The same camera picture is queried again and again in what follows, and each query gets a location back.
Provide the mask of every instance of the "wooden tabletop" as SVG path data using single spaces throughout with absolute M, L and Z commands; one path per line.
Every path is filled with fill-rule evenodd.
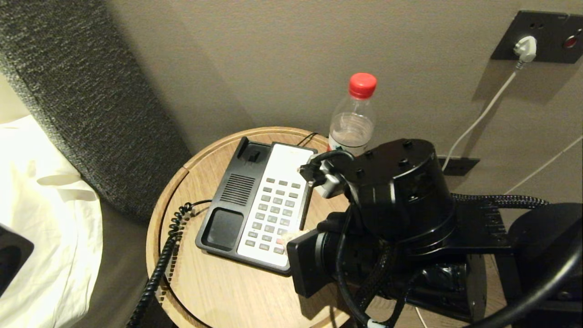
M 286 127 L 257 128 L 239 132 L 209 145 L 190 159 L 162 192 L 150 220 L 146 264 L 151 275 L 166 242 L 174 212 L 186 202 L 212 199 L 241 137 L 270 144 L 297 144 L 310 132 Z M 325 151 L 326 138 L 317 135 L 306 145 Z M 344 211 L 342 196 L 324 199 L 313 193 L 305 229 L 314 229 L 333 211 Z M 209 255 L 198 249 L 195 238 L 208 204 L 197 207 L 199 215 L 184 226 L 171 278 L 157 292 L 162 308 L 180 328 L 205 327 L 340 327 L 349 315 L 335 284 L 329 284 L 309 299 L 295 293 L 291 277 L 282 277 L 253 267 Z M 502 307 L 504 298 L 494 263 L 486 257 L 489 272 L 487 313 Z M 390 316 L 393 301 L 375 298 L 367 313 L 375 319 Z M 430 327 L 461 327 L 463 323 L 422 310 Z M 422 324 L 412 306 L 406 306 L 397 327 Z

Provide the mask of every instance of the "white bedsheet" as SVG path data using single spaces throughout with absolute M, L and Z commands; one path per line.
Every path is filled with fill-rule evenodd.
M 0 327 L 68 327 L 101 263 L 97 194 L 27 116 L 0 125 L 0 222 L 34 251 L 0 296 Z

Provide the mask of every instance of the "bottle label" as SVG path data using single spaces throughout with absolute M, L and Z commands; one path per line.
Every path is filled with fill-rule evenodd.
M 328 136 L 328 151 L 336 150 L 336 149 L 344 149 L 346 151 L 349 151 L 354 156 L 359 156 L 359 155 L 362 155 L 362 153 L 364 153 L 366 151 L 366 146 L 367 146 L 367 144 L 356 146 L 356 147 L 346 146 L 346 145 L 343 145 L 340 142 L 334 140 L 334 138 L 332 138 L 332 135 Z

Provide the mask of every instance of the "red button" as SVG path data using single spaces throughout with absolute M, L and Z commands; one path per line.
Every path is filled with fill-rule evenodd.
M 579 41 L 579 39 L 576 36 L 570 36 L 563 43 L 563 48 L 566 49 L 573 48 L 577 44 L 577 41 Z

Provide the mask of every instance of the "white plug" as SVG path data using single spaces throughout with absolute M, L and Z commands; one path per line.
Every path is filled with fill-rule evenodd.
M 518 69 L 533 61 L 536 57 L 536 39 L 533 36 L 525 36 L 514 45 L 514 53 L 518 58 Z

